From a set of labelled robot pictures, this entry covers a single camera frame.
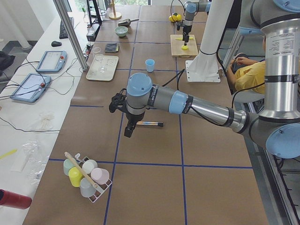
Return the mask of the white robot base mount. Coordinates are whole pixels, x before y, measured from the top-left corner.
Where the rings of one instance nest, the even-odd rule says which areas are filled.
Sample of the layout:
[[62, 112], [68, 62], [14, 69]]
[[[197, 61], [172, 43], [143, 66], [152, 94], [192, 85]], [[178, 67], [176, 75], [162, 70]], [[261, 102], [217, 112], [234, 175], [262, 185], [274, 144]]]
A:
[[199, 54], [186, 61], [188, 82], [220, 82], [217, 51], [233, 3], [233, 0], [211, 1]]

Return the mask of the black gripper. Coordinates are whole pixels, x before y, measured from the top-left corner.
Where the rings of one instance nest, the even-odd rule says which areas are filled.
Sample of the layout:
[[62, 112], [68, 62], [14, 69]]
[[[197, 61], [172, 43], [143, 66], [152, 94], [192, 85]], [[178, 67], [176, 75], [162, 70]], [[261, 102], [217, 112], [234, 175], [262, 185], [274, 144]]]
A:
[[189, 42], [189, 33], [191, 32], [192, 24], [192, 20], [182, 20], [176, 22], [177, 30], [182, 28], [184, 45], [187, 45], [186, 43]]
[[130, 138], [132, 136], [132, 133], [136, 127], [137, 122], [141, 121], [144, 118], [144, 114], [145, 114], [144, 112], [139, 115], [126, 113], [126, 118], [128, 120], [128, 123], [124, 130], [125, 137]]

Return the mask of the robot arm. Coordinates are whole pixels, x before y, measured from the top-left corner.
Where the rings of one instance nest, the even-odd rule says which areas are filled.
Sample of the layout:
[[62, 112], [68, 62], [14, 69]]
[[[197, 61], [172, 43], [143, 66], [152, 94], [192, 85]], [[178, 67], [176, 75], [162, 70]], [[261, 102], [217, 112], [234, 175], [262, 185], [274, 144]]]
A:
[[128, 119], [125, 136], [132, 135], [146, 108], [154, 107], [229, 127], [280, 158], [298, 157], [300, 3], [297, 0], [244, 0], [240, 27], [261, 30], [266, 37], [264, 109], [260, 113], [226, 107], [216, 89], [208, 94], [202, 91], [198, 98], [154, 84], [144, 73], [135, 73], [127, 83], [123, 106]]
[[210, 10], [210, 1], [199, 0], [197, 2], [187, 1], [184, 4], [185, 16], [181, 22], [176, 22], [177, 30], [182, 28], [182, 40], [184, 41], [184, 46], [187, 46], [189, 42], [189, 34], [192, 30], [192, 25], [194, 17], [198, 12], [209, 12]]

